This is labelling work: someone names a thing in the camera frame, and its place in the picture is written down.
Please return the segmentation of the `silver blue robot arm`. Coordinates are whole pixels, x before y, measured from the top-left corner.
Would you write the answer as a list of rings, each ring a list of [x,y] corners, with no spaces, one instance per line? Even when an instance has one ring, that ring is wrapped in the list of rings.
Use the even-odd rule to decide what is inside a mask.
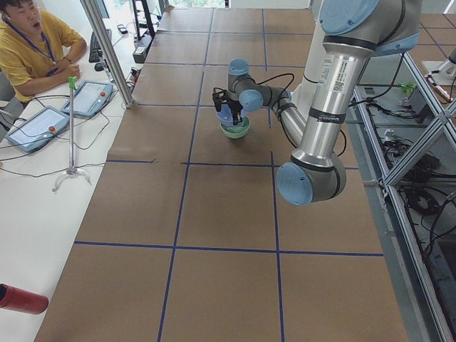
[[[229,63],[225,100],[237,123],[242,111],[271,108],[294,146],[277,171],[281,196],[307,205],[338,196],[346,171],[334,147],[367,61],[404,53],[418,42],[420,1],[323,1],[306,75],[294,93],[258,84],[241,58]]]

